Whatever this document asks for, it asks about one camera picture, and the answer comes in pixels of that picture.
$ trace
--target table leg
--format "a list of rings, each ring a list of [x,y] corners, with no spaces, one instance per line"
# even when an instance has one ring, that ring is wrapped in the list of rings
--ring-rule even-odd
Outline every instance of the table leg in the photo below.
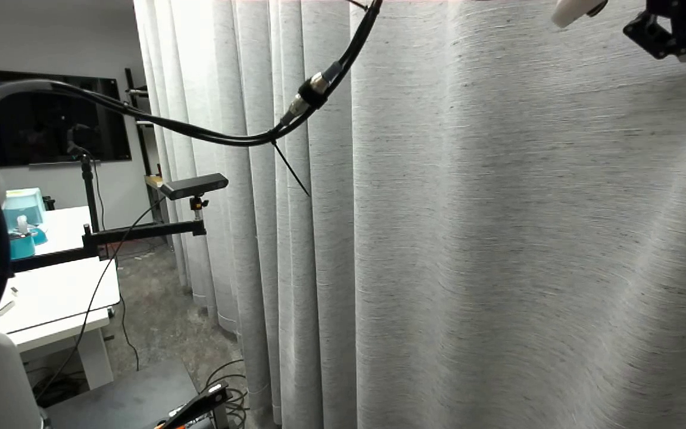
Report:
[[[113,370],[107,358],[101,329],[92,329],[84,333],[84,338],[79,342],[79,356],[89,388],[98,388],[112,382]]]

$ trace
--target black screen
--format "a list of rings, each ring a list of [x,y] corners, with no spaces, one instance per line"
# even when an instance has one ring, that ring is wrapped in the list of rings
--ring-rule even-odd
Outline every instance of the black screen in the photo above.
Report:
[[[0,82],[51,79],[118,99],[114,79],[0,71]],[[0,166],[74,161],[73,142],[97,160],[130,160],[123,116],[90,101],[49,92],[28,92],[0,100]]]

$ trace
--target cable connector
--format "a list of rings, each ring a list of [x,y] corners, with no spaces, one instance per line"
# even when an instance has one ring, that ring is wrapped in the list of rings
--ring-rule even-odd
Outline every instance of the cable connector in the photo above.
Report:
[[[325,92],[330,87],[330,83],[338,76],[341,68],[340,63],[335,61],[327,70],[320,71],[303,82],[298,88],[298,93],[293,97],[288,111],[280,119],[280,123],[286,127],[296,117],[305,113],[308,108],[316,110],[324,106],[327,102]]]

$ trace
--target concrete floor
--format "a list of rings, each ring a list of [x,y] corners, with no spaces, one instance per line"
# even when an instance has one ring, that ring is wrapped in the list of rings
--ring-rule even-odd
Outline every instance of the concrete floor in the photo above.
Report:
[[[118,261],[118,284],[126,300],[126,331],[139,351],[139,367],[179,358],[196,387],[202,388],[214,369],[242,358],[235,335],[218,327],[206,310],[193,303],[191,291],[180,287],[174,253],[161,239],[123,245]],[[122,315],[122,307],[117,305],[116,317],[103,329],[106,337],[115,336],[106,342],[115,378],[136,369],[133,350],[120,328]],[[241,363],[221,374],[235,372],[244,374]],[[242,378],[228,381],[230,387],[245,391]],[[248,416],[246,427],[258,427],[255,416]]]

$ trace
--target curtain fold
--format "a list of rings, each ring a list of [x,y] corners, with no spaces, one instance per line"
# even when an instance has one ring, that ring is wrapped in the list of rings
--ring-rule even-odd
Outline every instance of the curtain fold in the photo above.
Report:
[[[363,15],[135,0],[152,111],[273,127]],[[686,427],[686,64],[610,3],[385,2],[346,81],[274,147],[155,128],[164,179],[220,172],[199,304],[284,427]],[[170,204],[175,218],[190,216]]]

